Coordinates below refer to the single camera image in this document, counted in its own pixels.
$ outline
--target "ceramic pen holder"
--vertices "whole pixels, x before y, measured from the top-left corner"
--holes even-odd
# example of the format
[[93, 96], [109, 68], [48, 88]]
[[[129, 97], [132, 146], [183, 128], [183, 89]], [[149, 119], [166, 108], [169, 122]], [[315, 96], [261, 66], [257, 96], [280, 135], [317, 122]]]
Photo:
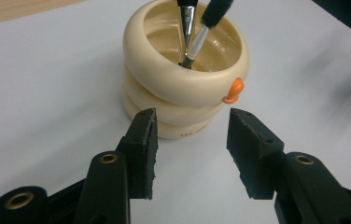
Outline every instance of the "ceramic pen holder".
[[[197, 6], [195, 34], [205, 7]], [[224, 102], [237, 100], [232, 85], [243, 84], [249, 67], [246, 42], [226, 17], [209, 31], [192, 69], [179, 66], [177, 9], [174, 0], [152, 1], [135, 11], [123, 34], [124, 108], [133, 118], [156, 107], [158, 136], [171, 139], [198, 133]]]

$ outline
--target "paintbrush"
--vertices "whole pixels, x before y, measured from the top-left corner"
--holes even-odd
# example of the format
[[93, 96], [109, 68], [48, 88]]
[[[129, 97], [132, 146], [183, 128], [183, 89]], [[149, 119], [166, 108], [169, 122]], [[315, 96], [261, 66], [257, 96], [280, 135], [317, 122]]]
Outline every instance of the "paintbrush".
[[178, 4], [178, 35], [179, 35], [179, 59], [181, 64], [186, 55], [187, 49], [192, 43], [195, 30], [195, 11], [198, 0], [177, 0]]
[[201, 31], [193, 40], [190, 50], [187, 52], [181, 66], [191, 69], [193, 61], [199, 53], [205, 38], [207, 37], [208, 31], [219, 23], [228, 9], [231, 7], [233, 0], [211, 0], [207, 5], [207, 8], [202, 15], [201, 23], [203, 25]]

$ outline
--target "white table surface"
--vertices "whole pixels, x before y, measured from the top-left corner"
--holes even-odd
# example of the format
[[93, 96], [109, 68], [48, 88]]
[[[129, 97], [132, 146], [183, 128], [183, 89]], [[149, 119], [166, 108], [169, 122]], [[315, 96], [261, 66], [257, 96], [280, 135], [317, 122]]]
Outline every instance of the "white table surface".
[[[122, 32], [146, 2], [91, 0], [0, 22], [0, 196], [30, 185], [51, 195], [115, 149], [131, 123]], [[246, 88], [204, 131], [160, 139], [153, 200], [132, 200], [132, 223], [278, 223], [274, 201], [247, 197], [226, 149], [231, 106], [351, 189], [351, 30], [311, 1], [235, 1], [227, 15], [250, 49]]]

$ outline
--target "brush bristles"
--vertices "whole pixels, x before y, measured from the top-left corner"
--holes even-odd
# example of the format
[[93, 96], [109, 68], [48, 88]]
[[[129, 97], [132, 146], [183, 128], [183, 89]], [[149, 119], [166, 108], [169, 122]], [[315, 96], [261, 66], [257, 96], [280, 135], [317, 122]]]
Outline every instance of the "brush bristles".
[[196, 7], [198, 0], [177, 0], [179, 7]]
[[232, 2], [233, 0], [211, 0], [202, 15], [202, 24], [210, 29], [215, 27], [231, 7]]

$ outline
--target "orange knob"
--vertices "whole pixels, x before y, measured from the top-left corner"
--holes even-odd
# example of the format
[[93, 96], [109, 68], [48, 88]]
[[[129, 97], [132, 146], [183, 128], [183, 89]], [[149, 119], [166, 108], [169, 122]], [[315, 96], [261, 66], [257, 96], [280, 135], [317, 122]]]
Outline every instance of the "orange knob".
[[242, 92], [242, 90], [245, 88], [245, 83], [241, 78], [237, 78], [234, 80], [232, 83], [231, 89], [229, 90], [229, 93], [227, 96], [222, 98], [222, 102], [225, 104], [233, 104], [234, 102], [239, 99], [239, 94]]

